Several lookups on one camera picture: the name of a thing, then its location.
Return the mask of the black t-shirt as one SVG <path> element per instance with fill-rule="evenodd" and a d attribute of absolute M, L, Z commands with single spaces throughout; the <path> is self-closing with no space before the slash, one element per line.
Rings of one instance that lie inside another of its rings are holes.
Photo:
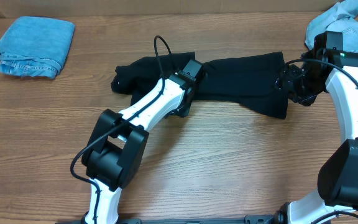
<path fill-rule="evenodd" d="M 186 52 L 171 57 L 143 57 L 130 65 L 118 66 L 111 89 L 131 95 L 134 104 L 156 85 L 161 72 L 167 75 L 173 65 L 183 69 L 194 58 L 195 53 Z M 274 86 L 284 63 L 282 52 L 206 62 L 206 75 L 194 99 L 230 101 L 269 117 L 285 119 L 288 93 Z"/>

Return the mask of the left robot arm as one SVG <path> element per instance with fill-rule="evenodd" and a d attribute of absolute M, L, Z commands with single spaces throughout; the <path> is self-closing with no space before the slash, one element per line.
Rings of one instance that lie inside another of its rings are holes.
<path fill-rule="evenodd" d="M 151 129 L 170 115 L 185 117 L 204 73 L 190 60 L 183 70 L 160 78 L 141 100 L 118 113 L 99 116 L 81 155 L 91 184 L 88 212 L 81 223 L 116 223 L 121 192 L 140 167 Z"/>

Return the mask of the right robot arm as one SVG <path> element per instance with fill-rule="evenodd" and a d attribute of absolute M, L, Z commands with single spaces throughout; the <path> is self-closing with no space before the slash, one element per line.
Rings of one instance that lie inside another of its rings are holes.
<path fill-rule="evenodd" d="M 287 202 L 271 223 L 329 223 L 349 215 L 358 218 L 358 53 L 343 49 L 343 35 L 326 31 L 314 38 L 312 50 L 287 62 L 275 86 L 295 103 L 309 106 L 327 92 L 333 99 L 341 145 L 320 168 L 318 186 L 307 196 Z"/>

